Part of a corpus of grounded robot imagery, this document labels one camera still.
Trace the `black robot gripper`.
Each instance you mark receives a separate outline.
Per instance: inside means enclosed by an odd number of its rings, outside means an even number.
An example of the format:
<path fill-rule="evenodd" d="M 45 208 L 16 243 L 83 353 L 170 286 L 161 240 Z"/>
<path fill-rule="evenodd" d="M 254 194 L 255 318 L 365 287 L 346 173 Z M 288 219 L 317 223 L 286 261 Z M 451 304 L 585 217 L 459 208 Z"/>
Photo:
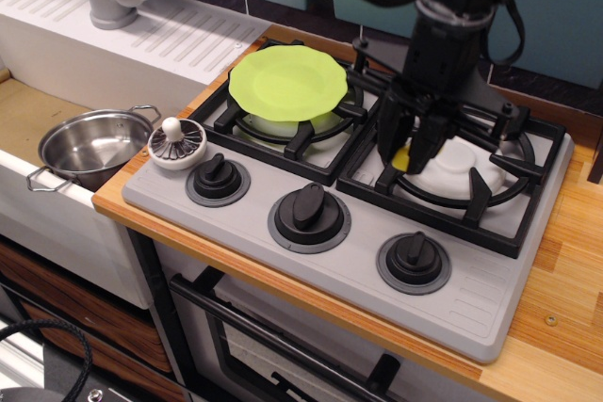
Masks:
<path fill-rule="evenodd" d="M 406 46 L 358 38 L 352 82 L 381 98 L 377 148 L 390 162 L 413 127 L 408 174 L 419 174 L 452 137 L 503 138 L 516 109 L 478 71 L 496 10 L 456 13 L 435 0 L 416 1 Z"/>

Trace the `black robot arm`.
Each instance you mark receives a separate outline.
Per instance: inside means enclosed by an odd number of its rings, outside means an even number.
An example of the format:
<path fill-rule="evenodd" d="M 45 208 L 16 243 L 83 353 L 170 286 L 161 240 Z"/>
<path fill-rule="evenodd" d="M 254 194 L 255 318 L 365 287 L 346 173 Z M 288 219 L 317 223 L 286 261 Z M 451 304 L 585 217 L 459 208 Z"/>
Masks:
<path fill-rule="evenodd" d="M 380 96 L 378 153 L 391 162 L 407 146 L 402 171 L 418 174 L 446 140 L 461 137 L 493 153 L 523 131 L 529 110 L 487 86 L 478 63 L 498 6 L 518 35 L 525 27 L 514 0 L 370 0 L 381 6 L 413 2 L 417 16 L 408 48 L 357 39 L 351 81 Z"/>

